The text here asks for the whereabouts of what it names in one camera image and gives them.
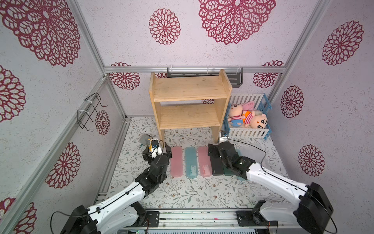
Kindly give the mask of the clear frosted pencil case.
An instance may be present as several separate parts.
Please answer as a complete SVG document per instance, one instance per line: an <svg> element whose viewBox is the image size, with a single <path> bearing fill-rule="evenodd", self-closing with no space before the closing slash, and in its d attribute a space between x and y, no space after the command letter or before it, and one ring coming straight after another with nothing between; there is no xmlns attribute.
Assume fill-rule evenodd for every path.
<svg viewBox="0 0 374 234"><path fill-rule="evenodd" d="M279 175L288 177L288 173L275 146L254 144L254 146L260 149L256 149L255 147L249 146L247 144L238 143L236 146L238 146L244 157L251 158L257 163L261 163L262 167L266 171L272 171Z"/></svg>

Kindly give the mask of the pink pencil case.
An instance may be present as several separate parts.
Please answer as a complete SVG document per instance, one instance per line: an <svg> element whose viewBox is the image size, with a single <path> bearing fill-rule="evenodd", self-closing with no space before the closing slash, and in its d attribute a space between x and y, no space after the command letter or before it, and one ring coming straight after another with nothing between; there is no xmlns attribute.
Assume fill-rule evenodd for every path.
<svg viewBox="0 0 374 234"><path fill-rule="evenodd" d="M208 156L208 147L201 146L197 149L198 152L198 163L200 174L202 177L210 177L212 176L212 167L210 162L210 157Z"/></svg>
<svg viewBox="0 0 374 234"><path fill-rule="evenodd" d="M172 147L170 159L170 174L174 178L183 175L183 149L181 146Z"/></svg>

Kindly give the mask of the teal pencil case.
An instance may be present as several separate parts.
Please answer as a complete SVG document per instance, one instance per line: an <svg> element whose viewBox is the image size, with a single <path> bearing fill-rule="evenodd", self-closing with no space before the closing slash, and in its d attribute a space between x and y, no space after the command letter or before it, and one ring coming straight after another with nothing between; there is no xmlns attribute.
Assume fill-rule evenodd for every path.
<svg viewBox="0 0 374 234"><path fill-rule="evenodd" d="M240 157L243 156L240 150L236 149L235 151L236 151L236 153L238 154L238 156L240 156Z"/></svg>

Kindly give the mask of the light blue pencil case top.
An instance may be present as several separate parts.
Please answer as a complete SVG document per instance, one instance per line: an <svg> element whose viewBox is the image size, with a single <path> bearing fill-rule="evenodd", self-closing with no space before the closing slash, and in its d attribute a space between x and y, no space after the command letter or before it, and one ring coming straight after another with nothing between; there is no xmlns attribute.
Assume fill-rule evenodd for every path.
<svg viewBox="0 0 374 234"><path fill-rule="evenodd" d="M196 178L198 175L197 151L194 147L185 148L186 177Z"/></svg>

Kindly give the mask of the dark green pencil case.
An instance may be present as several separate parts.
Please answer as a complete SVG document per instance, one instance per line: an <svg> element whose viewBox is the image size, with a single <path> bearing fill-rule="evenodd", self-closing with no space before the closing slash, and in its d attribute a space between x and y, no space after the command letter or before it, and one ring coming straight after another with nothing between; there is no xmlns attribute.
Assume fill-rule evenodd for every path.
<svg viewBox="0 0 374 234"><path fill-rule="evenodd" d="M230 169L228 169L227 167L224 167L224 175L225 176L234 176L235 174Z"/></svg>

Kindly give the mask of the dark grey pencil case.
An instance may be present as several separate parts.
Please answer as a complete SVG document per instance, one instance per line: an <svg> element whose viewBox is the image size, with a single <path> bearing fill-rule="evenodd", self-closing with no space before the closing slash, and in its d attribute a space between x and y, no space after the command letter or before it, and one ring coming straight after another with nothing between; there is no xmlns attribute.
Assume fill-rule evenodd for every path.
<svg viewBox="0 0 374 234"><path fill-rule="evenodd" d="M220 157L216 156L210 156L210 163L212 167L212 175L213 176L222 176L224 175L224 169L223 169L223 164L222 160Z"/></svg>

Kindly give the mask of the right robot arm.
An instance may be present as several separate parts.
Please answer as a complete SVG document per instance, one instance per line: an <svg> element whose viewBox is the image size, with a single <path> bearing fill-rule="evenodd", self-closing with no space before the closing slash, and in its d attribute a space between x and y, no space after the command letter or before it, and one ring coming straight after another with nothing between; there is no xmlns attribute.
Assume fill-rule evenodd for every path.
<svg viewBox="0 0 374 234"><path fill-rule="evenodd" d="M291 203L287 208L276 208L258 202L257 212L262 221L297 223L310 234L326 232L328 223L333 220L334 209L319 184L312 182L307 185L270 171L262 162L240 156L229 141L209 144L207 154L235 176L258 183Z"/></svg>

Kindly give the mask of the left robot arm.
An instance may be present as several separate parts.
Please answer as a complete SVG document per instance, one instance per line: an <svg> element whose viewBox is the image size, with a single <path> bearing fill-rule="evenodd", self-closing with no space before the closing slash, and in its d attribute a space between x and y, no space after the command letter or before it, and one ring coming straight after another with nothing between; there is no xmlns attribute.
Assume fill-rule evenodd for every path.
<svg viewBox="0 0 374 234"><path fill-rule="evenodd" d="M141 201L167 178L171 148L151 141L152 149L143 152L149 167L127 188L89 208L75 208L61 230L63 234L115 234L125 227L149 227L150 219Z"/></svg>

